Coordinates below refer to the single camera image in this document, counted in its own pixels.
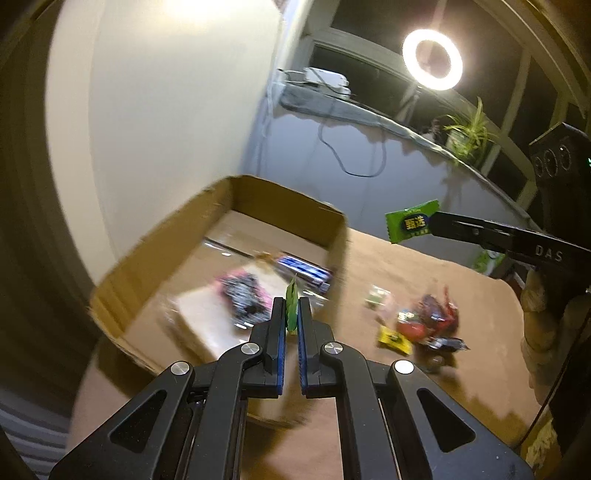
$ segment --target spider plant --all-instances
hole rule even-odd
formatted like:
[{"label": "spider plant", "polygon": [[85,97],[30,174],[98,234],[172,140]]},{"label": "spider plant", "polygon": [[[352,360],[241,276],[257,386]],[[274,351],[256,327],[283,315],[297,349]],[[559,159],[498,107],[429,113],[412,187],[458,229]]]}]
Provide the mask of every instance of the spider plant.
[{"label": "spider plant", "polygon": [[476,167],[480,166],[487,143],[493,141],[493,135],[487,129],[488,120],[484,114],[482,99],[478,97],[476,112],[467,122],[453,115],[446,116],[453,121],[452,125],[444,127],[450,132],[448,148],[460,160]]}]

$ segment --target open cardboard box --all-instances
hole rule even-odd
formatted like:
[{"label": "open cardboard box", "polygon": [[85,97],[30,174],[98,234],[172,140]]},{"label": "open cardboard box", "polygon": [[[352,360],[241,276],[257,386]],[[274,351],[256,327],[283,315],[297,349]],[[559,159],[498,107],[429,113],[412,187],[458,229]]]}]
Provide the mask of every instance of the open cardboard box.
[{"label": "open cardboard box", "polygon": [[[158,225],[93,292],[90,308],[95,322],[138,365],[159,374],[179,360],[193,365],[213,361],[236,344],[230,324],[224,326],[227,335],[214,337],[213,329],[205,327],[197,338],[188,339],[193,333],[183,332],[189,341],[180,342],[178,331],[165,319],[167,299],[211,284],[250,261],[241,255],[223,257],[204,239],[247,254],[287,252],[328,268],[335,278],[319,319],[333,323],[347,244],[344,215],[263,179],[228,177]],[[287,395],[249,404],[251,416],[284,426],[300,421],[304,412],[297,349],[287,351]]]}]

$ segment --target green snack package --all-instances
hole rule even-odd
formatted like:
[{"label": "green snack package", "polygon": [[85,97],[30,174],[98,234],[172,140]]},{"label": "green snack package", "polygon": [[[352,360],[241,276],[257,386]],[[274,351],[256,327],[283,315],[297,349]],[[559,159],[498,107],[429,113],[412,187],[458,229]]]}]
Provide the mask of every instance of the green snack package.
[{"label": "green snack package", "polygon": [[287,331],[293,333],[297,329],[297,285],[294,277],[285,292],[285,309],[287,317]]},{"label": "green snack package", "polygon": [[412,236],[429,233],[429,218],[439,210],[439,200],[431,200],[399,212],[386,213],[388,237],[393,244]]}]

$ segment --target ring light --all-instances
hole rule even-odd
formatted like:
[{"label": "ring light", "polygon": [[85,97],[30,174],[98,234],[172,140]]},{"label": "ring light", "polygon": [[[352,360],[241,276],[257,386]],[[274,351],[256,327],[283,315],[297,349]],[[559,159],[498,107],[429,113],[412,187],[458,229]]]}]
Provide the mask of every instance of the ring light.
[{"label": "ring light", "polygon": [[[422,41],[431,40],[439,43],[447,52],[451,63],[449,73],[443,77],[434,77],[421,68],[417,60],[417,47]],[[460,52],[453,42],[435,30],[415,30],[406,37],[402,45],[402,57],[406,68],[418,83],[433,90],[449,90],[462,77],[463,63]]]}]

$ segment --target brown tablecloth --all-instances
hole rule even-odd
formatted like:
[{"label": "brown tablecloth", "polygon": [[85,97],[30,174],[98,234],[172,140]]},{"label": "brown tablecloth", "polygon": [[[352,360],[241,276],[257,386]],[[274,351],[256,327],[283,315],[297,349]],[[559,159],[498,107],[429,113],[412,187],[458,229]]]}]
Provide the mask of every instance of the brown tablecloth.
[{"label": "brown tablecloth", "polygon": [[[370,286],[390,290],[397,306],[408,308],[424,293],[442,297],[448,285],[460,310],[458,336],[471,350],[457,353],[457,368],[444,367],[433,380],[504,442],[515,443],[523,435],[538,404],[519,348],[521,307],[507,284],[353,230],[340,277],[343,291],[335,338],[385,364],[400,356],[376,344],[375,313],[364,302]],[[69,446],[83,440],[149,380],[103,341],[80,387]],[[342,478],[335,402],[309,403],[301,426],[248,426],[243,478]]]}]

